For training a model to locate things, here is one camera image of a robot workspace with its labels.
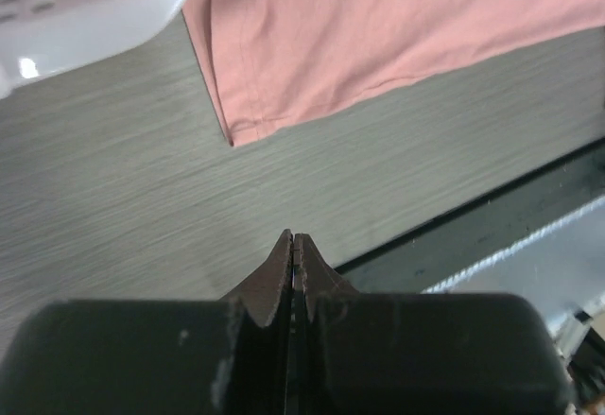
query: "folded cloth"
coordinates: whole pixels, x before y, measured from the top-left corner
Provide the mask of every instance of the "folded cloth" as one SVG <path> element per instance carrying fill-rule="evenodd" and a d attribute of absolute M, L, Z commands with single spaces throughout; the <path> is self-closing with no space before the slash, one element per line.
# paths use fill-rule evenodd
<path fill-rule="evenodd" d="M 605 0 L 187 0 L 183 12 L 236 146 L 605 24 Z"/>

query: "pink towel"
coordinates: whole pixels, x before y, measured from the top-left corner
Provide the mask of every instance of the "pink towel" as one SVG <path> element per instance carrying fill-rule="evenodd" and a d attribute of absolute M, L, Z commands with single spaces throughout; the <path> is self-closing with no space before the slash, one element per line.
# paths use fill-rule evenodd
<path fill-rule="evenodd" d="M 183 11 L 236 146 L 605 24 L 605 0 L 187 0 Z"/>

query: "wood grain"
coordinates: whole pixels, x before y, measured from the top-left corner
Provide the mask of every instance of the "wood grain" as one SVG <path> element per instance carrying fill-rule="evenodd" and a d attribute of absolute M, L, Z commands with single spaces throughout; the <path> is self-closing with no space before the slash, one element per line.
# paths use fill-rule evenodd
<path fill-rule="evenodd" d="M 181 17 L 17 90 L 0 102 L 0 352 L 50 300 L 218 297 L 285 228 L 335 265 L 602 136 L 604 47 L 581 32 L 238 149 Z"/>

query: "black object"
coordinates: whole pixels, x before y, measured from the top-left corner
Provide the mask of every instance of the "black object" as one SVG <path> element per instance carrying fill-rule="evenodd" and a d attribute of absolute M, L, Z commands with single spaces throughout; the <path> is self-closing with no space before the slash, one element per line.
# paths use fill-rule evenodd
<path fill-rule="evenodd" d="M 563 414 L 562 364 L 511 295 L 358 293 L 308 235 L 217 302 L 69 302 L 20 328 L 8 414 Z"/>

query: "white plastic container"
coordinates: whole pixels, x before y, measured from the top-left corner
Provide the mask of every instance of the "white plastic container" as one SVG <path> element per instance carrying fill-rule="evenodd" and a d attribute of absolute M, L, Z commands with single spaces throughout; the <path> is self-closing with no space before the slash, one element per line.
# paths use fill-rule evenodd
<path fill-rule="evenodd" d="M 0 98 L 133 48 L 184 0 L 0 0 Z"/>

